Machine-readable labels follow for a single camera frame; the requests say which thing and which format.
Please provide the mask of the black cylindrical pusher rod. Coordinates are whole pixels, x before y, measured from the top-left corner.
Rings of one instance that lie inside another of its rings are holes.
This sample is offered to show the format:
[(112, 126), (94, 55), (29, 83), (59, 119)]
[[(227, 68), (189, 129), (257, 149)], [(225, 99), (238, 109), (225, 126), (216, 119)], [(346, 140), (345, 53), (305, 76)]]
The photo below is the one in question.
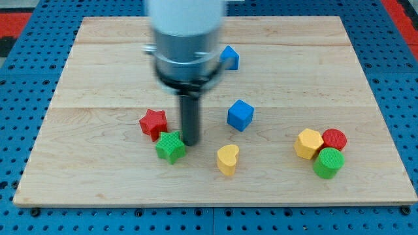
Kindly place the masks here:
[(196, 145), (200, 138), (199, 99), (186, 95), (180, 96), (180, 121), (184, 144)]

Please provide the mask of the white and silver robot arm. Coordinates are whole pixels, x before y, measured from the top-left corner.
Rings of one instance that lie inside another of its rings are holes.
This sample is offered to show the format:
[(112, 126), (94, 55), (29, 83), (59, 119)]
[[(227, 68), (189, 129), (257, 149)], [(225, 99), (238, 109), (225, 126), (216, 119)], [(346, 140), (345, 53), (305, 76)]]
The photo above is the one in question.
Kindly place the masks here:
[(226, 67), (219, 61), (224, 0), (148, 0), (153, 56), (159, 82), (179, 97), (183, 141), (200, 139), (200, 98), (218, 82)]

